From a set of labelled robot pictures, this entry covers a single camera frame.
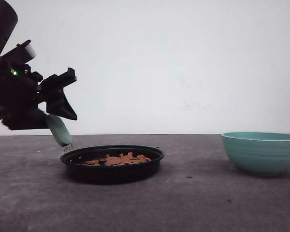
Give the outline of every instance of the teal bowl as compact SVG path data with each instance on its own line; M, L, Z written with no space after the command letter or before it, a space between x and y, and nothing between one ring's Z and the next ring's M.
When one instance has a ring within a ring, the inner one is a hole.
M221 136L229 159L249 174L277 176L290 168L290 134L231 132Z

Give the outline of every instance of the gray concrete surface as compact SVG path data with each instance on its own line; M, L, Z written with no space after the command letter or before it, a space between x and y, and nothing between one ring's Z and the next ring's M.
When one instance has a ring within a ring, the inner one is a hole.
M0 232L290 232L290 171L242 173L219 135L84 135L74 148L165 151L149 179L111 186L65 175L52 136L0 137Z

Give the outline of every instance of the ceramic bowl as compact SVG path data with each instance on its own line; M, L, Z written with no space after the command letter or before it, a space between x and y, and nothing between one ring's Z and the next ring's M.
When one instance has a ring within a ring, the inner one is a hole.
M290 168L290 134L230 132L221 136L229 159L247 173L277 176Z

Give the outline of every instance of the black plate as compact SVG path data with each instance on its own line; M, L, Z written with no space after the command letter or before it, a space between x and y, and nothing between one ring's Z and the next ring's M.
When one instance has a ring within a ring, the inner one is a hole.
M105 158L105 155L119 157L133 152L133 156L144 155L151 159L145 163L123 166L89 166L85 161ZM85 182L97 184L116 184L132 182L153 175L159 168L164 152L155 147L138 145L107 145L94 146L70 151L60 160L66 165L70 177Z

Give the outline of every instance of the bowl rim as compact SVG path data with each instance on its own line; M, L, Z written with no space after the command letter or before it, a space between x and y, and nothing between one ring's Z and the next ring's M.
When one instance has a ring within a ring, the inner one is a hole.
M258 134L281 134L281 135L290 135L287 133L278 133L278 132L263 132L263 131L233 131L233 132L226 132L221 134L222 137L231 138L231 139L241 139L241 140L251 140L251 141L273 141L273 142L284 142L284 141L290 141L290 139L248 139L248 138L239 138L234 136L228 136L228 134L236 134L236 133L258 133Z

